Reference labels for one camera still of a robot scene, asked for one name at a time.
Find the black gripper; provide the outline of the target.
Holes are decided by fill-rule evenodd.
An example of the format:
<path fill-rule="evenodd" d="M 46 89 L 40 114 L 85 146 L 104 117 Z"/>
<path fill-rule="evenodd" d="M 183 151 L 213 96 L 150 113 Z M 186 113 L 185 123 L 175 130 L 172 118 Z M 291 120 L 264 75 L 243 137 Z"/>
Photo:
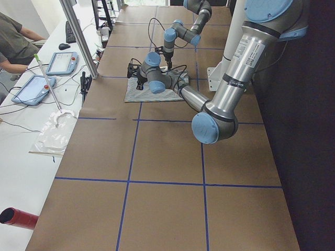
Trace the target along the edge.
<path fill-rule="evenodd" d="M 171 70 L 172 69 L 172 57 L 173 57 L 173 52 L 163 52 L 167 69 Z"/>
<path fill-rule="evenodd" d="M 143 85 L 148 81 L 148 79 L 145 76 L 141 75 L 141 70 L 137 69 L 136 71 L 136 77 L 137 77 L 137 90 L 143 90 Z"/>

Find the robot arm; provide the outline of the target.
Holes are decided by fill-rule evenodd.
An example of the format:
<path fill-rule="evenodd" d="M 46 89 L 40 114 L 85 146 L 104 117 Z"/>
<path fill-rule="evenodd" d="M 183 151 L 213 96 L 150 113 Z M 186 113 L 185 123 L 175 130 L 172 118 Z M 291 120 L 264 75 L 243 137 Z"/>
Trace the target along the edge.
<path fill-rule="evenodd" d="M 303 37 L 308 28 L 309 1 L 237 1 L 221 62 L 211 68 L 209 79 L 218 84 L 213 99 L 192 88 L 179 76 L 160 68 L 161 57 L 168 63 L 173 56 L 175 40 L 180 38 L 198 45 L 200 34 L 212 15 L 208 1 L 185 1 L 184 7 L 197 15 L 190 29 L 180 20 L 164 32 L 164 44 L 150 52 L 141 64 L 128 65 L 128 77 L 137 78 L 137 88 L 148 83 L 152 93 L 175 91 L 197 114 L 192 119 L 192 132 L 204 144 L 232 137 L 238 129 L 234 110 L 250 83 L 269 45 Z"/>
<path fill-rule="evenodd" d="M 183 1 L 183 6 L 187 10 L 197 14 L 198 17 L 190 29 L 187 29 L 181 20 L 176 19 L 170 28 L 164 31 L 164 44 L 161 49 L 168 69 L 172 68 L 175 40 L 180 38 L 193 46 L 197 46 L 201 39 L 200 34 L 212 15 L 209 1 L 186 0 Z"/>

